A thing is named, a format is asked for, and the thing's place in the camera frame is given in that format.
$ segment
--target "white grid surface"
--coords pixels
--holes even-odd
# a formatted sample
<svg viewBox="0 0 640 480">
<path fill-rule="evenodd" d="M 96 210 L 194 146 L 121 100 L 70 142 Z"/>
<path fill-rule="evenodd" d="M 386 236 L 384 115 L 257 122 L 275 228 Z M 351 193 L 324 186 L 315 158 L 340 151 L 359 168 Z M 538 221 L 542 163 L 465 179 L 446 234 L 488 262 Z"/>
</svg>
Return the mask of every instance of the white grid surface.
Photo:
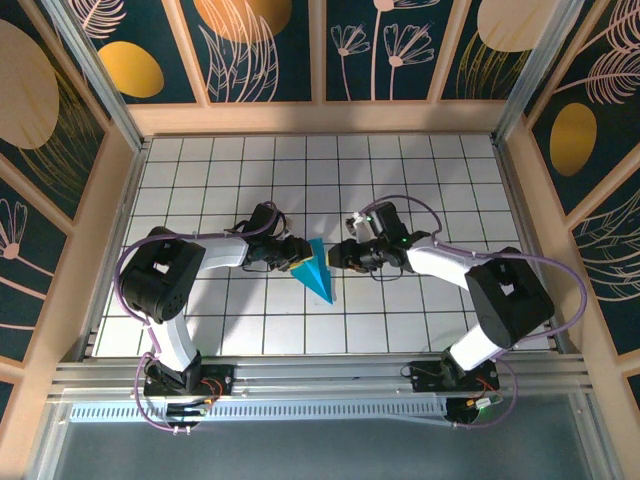
<svg viewBox="0 0 640 480">
<path fill-rule="evenodd" d="M 125 245 L 162 225 L 210 233 L 273 200 L 305 238 L 348 238 L 347 216 L 374 198 L 415 196 L 444 224 L 442 239 L 478 251 L 520 248 L 487 135 L 167 138 L 153 141 Z M 421 207 L 394 201 L 410 230 L 432 231 Z M 331 269 L 333 305 L 289 273 L 202 273 L 186 308 L 203 355 L 441 351 L 477 323 L 468 293 L 383 269 L 384 282 Z M 149 341 L 109 296 L 94 355 L 137 356 Z M 545 339 L 522 349 L 548 349 Z"/>
</svg>

